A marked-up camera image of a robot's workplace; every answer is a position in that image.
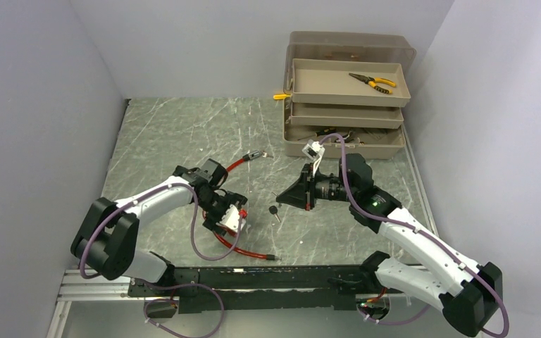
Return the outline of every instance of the yellow handle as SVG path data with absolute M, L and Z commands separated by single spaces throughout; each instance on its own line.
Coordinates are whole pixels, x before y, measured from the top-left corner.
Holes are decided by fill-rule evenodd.
M 374 78 L 374 82 L 376 83 L 384 83 L 385 85 L 389 85 L 393 88 L 397 87 L 397 83 L 391 81 L 391 80 L 387 80 L 387 79 L 383 79 L 382 77 L 375 77 Z
M 368 85 L 376 90 L 378 90 L 379 92 L 383 93 L 383 94 L 393 94 L 393 91 L 391 89 L 386 89 L 386 88 L 382 88 L 380 86 L 377 86 L 376 83 L 374 83 L 374 81 L 370 81 L 368 82 Z
M 273 95 L 273 99 L 275 100 L 284 100 L 288 97 L 291 97 L 291 95 L 289 94 L 276 94 L 276 95 Z

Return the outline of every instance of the white connector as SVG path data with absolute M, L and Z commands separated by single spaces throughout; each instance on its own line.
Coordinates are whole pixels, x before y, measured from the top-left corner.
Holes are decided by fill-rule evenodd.
M 229 209 L 227 209 L 227 212 L 225 212 L 225 216 L 223 216 L 223 219 L 219 222 L 220 225 L 223 227 L 228 228 L 229 230 L 237 231 L 237 227 L 240 223 L 240 211 L 237 209 L 236 206 L 231 205 Z M 241 229 L 244 229 L 244 226 L 246 225 L 246 220 L 242 218 L 242 224 Z
M 323 155 L 325 153 L 325 147 L 317 141 L 309 140 L 308 143 L 301 150 L 308 158 L 313 162 L 312 165 L 312 177 L 316 176 L 316 171 L 318 171 L 318 166 L 323 160 Z
M 309 140 L 308 143 L 301 150 L 312 161 L 321 160 L 325 153 L 325 147 L 317 141 Z

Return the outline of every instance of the toolbox lid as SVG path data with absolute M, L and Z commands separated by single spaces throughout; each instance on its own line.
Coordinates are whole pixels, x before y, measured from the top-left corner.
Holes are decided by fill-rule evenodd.
M 401 35 L 296 31 L 290 35 L 283 90 L 292 91 L 293 59 L 399 63 L 405 73 L 416 50 Z

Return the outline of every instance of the red cable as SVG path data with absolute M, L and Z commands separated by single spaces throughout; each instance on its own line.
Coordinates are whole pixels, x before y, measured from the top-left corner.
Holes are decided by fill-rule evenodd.
M 245 162 L 244 159 L 240 158 L 239 160 L 235 161 L 232 165 L 229 165 L 229 167 L 227 167 L 227 173 L 230 173 L 231 170 L 235 169 L 235 167 L 242 164 L 243 162 Z
M 217 234 L 216 232 L 214 232 L 214 235 L 216 237 L 216 239 L 218 239 L 219 242 L 223 243 L 224 246 L 230 248 L 232 246 L 232 244 L 223 238 L 223 236 Z M 266 255 L 263 255 L 262 253 L 256 253 L 256 252 L 251 252 L 251 251 L 247 251 L 247 250 L 244 250 L 244 249 L 240 249 L 238 247 L 235 247 L 235 249 L 233 249 L 233 251 L 237 252 L 238 254 L 242 254 L 244 256 L 248 256 L 248 257 L 252 257 L 252 258 L 260 258 L 260 259 L 266 259 Z
M 243 162 L 245 162 L 245 160 L 243 158 L 240 158 L 239 160 L 235 161 L 232 165 L 229 165 L 227 167 L 227 174 L 229 174 L 229 172 L 233 169 L 235 169 L 238 165 L 242 164 Z M 202 211 L 202 217 L 206 218 L 206 214 L 204 212 L 204 210 Z M 233 232 L 232 230 L 229 230 L 227 229 L 227 232 L 229 233 L 229 235 L 231 236 L 235 236 L 235 232 Z M 216 239 L 218 239 L 219 242 L 221 242 L 224 246 L 230 248 L 232 246 L 232 244 L 223 238 L 223 236 L 217 234 L 216 232 L 213 232 L 213 234 L 215 235 Z M 247 251 L 247 250 L 244 250 L 244 249 L 241 249 L 239 248 L 238 246 L 235 247 L 235 249 L 233 249 L 233 251 L 237 252 L 238 254 L 242 254 L 244 256 L 248 256 L 248 257 L 252 257 L 252 258 L 259 258 L 259 259 L 267 259 L 267 255 L 264 255 L 262 253 L 256 253 L 256 252 L 252 252 L 252 251 Z

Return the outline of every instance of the red wire with connectors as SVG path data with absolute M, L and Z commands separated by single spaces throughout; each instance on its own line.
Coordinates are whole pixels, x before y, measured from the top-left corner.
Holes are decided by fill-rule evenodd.
M 231 172 L 231 170 L 235 169 L 237 166 L 239 166 L 240 164 L 244 163 L 244 162 L 247 162 L 247 161 L 250 161 L 251 159 L 254 159 L 254 158 L 258 158 L 262 155 L 262 152 L 260 151 L 254 151 L 250 154 L 247 154 L 245 155 L 244 157 L 240 158 L 239 160 L 235 161 L 233 164 L 229 165 L 227 167 L 227 174 L 229 174 L 229 172 Z M 202 211 L 202 216 L 206 218 L 206 213 L 204 212 L 204 210 Z M 227 233 L 234 237 L 235 236 L 235 232 L 232 231 L 232 230 L 229 230 L 229 229 L 225 229 L 225 231 L 227 231 Z M 218 241 L 223 244 L 224 246 L 230 248 L 232 246 L 232 244 L 226 240 L 223 236 L 221 236 L 220 234 L 217 234 L 216 232 L 213 232 L 213 234 L 215 235 L 216 239 L 218 239 Z M 257 252 L 252 252 L 252 251 L 247 251 L 247 250 L 244 250 L 244 249 L 241 249 L 239 247 L 235 247 L 235 249 L 233 249 L 233 251 L 237 252 L 238 254 L 242 254 L 244 256 L 248 256 L 248 257 L 252 257 L 252 258 L 258 258 L 258 259 L 265 259 L 267 261 L 278 261 L 280 260 L 281 258 L 280 257 L 277 257 L 275 255 L 271 255 L 271 254 L 264 254 L 264 253 L 257 253 Z

